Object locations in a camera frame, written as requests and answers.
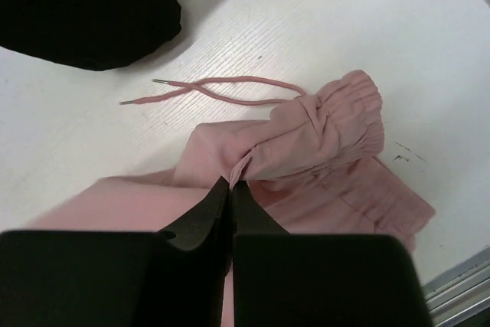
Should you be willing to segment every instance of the drawstring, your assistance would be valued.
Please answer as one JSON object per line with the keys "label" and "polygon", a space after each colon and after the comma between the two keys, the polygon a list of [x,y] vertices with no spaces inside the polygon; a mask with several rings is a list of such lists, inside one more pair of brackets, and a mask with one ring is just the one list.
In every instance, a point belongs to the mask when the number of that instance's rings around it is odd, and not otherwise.
{"label": "drawstring", "polygon": [[227,103],[235,103],[237,105],[244,105],[244,106],[259,106],[259,105],[267,105],[267,104],[271,104],[271,103],[283,103],[283,102],[287,101],[284,99],[268,99],[268,100],[258,100],[258,101],[235,100],[235,99],[232,99],[231,97],[218,95],[217,93],[211,92],[210,90],[203,87],[207,83],[258,82],[258,83],[263,83],[263,84],[269,84],[270,86],[277,86],[277,87],[286,88],[288,90],[294,90],[297,93],[299,93],[301,96],[306,95],[306,92],[301,87],[296,86],[295,84],[281,82],[280,80],[270,80],[268,78],[251,77],[251,76],[203,78],[202,80],[196,80],[195,82],[192,82],[192,83],[176,82],[174,80],[156,80],[156,79],[154,79],[152,81],[156,82],[156,83],[168,84],[169,86],[173,86],[173,87],[183,87],[183,88],[181,88],[180,90],[165,93],[165,94],[160,95],[160,96],[143,97],[141,99],[123,101],[119,104],[121,104],[121,105],[129,105],[129,104],[142,105],[143,103],[159,103],[160,101],[165,101],[165,100],[171,99],[172,97],[176,97],[179,95],[183,95],[185,93],[189,93],[192,90],[199,91],[200,93],[203,93],[204,95],[207,95],[207,96],[209,96],[213,99],[216,99],[216,100],[225,101]]}

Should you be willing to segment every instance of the wood grain texture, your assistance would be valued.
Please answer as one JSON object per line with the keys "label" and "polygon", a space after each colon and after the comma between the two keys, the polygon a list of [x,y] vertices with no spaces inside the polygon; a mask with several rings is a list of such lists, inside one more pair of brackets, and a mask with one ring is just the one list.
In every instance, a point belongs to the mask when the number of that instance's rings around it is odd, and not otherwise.
{"label": "wood grain texture", "polygon": [[[118,105],[171,89],[152,78],[252,74],[315,92],[364,69],[384,98],[381,158],[438,211],[418,237],[422,279],[490,243],[490,10],[483,0],[179,1],[186,31],[124,70],[76,70],[0,50],[0,229],[100,177],[169,167],[199,123],[266,118],[270,110],[197,93]],[[240,99],[291,96],[255,83],[217,90]]]}

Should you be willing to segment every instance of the fabric fold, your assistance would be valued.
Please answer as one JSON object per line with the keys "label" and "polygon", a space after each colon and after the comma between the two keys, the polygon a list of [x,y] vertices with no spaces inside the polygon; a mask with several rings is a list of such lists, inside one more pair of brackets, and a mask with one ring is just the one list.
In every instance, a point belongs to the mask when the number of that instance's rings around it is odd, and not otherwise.
{"label": "fabric fold", "polygon": [[[157,231],[223,176],[231,187],[246,180],[291,233],[390,234],[412,251],[435,211],[376,158],[384,145],[381,104],[371,78],[355,70],[314,95],[279,104],[269,120],[201,124],[174,168],[103,179],[28,226]],[[223,308],[229,326],[231,282],[229,275]]]}

